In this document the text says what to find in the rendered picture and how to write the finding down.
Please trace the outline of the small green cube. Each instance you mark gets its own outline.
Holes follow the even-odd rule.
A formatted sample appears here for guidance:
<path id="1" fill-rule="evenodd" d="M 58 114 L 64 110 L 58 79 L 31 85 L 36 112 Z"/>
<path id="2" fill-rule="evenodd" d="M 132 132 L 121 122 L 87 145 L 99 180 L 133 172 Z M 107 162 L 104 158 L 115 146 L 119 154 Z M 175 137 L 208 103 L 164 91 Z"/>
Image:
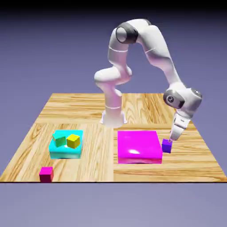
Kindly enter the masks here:
<path id="1" fill-rule="evenodd" d="M 52 137 L 56 147 L 66 145 L 66 136 L 63 133 L 55 133 Z"/>

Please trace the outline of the small purple cube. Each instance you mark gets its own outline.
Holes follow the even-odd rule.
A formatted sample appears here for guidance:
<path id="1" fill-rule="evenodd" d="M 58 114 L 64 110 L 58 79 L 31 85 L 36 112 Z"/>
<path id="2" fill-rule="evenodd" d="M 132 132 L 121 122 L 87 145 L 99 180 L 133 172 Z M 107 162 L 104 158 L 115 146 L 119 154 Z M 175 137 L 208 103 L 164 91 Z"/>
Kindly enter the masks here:
<path id="1" fill-rule="evenodd" d="M 162 151 L 164 153 L 171 153 L 172 150 L 172 140 L 171 139 L 163 139 L 162 140 Z"/>

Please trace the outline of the large cyan box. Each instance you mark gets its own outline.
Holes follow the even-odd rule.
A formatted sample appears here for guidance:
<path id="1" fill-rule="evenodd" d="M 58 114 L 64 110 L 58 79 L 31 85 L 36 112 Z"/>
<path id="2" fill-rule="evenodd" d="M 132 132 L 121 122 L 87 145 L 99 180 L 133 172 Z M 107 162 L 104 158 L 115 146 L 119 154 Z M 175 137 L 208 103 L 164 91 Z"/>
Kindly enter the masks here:
<path id="1" fill-rule="evenodd" d="M 83 148 L 83 130 L 57 129 L 54 134 L 62 134 L 66 138 L 74 134 L 80 136 L 80 145 L 73 149 L 67 145 L 56 147 L 54 139 L 49 144 L 49 153 L 51 159 L 80 159 Z"/>

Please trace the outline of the small magenta cube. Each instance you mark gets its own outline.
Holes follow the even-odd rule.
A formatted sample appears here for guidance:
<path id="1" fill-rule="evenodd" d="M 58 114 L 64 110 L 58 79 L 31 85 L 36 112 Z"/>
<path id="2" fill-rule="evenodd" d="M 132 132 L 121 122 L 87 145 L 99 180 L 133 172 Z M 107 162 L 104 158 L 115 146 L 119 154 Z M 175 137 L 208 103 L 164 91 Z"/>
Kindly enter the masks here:
<path id="1" fill-rule="evenodd" d="M 53 167 L 42 167 L 39 172 L 39 179 L 41 183 L 51 183 L 53 180 Z"/>

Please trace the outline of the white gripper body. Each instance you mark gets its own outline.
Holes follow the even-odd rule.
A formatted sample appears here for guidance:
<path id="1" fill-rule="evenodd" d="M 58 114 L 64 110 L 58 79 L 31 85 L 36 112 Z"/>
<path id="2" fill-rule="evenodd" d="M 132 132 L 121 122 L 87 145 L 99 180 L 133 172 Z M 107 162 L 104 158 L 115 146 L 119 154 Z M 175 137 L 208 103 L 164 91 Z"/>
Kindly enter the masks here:
<path id="1" fill-rule="evenodd" d="M 181 134 L 183 133 L 184 128 L 181 128 L 177 125 L 172 125 L 171 132 L 170 132 L 170 140 L 176 141 L 179 139 Z"/>

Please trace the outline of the small yellow cube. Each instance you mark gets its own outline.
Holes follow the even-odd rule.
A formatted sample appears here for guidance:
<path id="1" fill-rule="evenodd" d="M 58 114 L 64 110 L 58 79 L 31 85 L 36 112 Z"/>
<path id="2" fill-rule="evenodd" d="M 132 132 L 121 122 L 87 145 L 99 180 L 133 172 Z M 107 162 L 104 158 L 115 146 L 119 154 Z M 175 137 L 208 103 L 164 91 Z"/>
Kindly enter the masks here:
<path id="1" fill-rule="evenodd" d="M 80 136 L 71 134 L 67 137 L 67 146 L 72 149 L 76 149 L 80 145 Z"/>

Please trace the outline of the large magenta box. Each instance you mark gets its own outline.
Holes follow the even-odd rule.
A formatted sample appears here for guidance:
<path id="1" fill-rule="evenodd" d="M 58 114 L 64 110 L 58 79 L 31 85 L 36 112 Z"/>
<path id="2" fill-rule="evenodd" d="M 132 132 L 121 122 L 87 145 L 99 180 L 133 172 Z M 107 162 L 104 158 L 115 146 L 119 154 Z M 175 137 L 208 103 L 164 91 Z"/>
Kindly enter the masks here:
<path id="1" fill-rule="evenodd" d="M 163 152 L 156 131 L 118 131 L 119 164 L 160 164 Z"/>

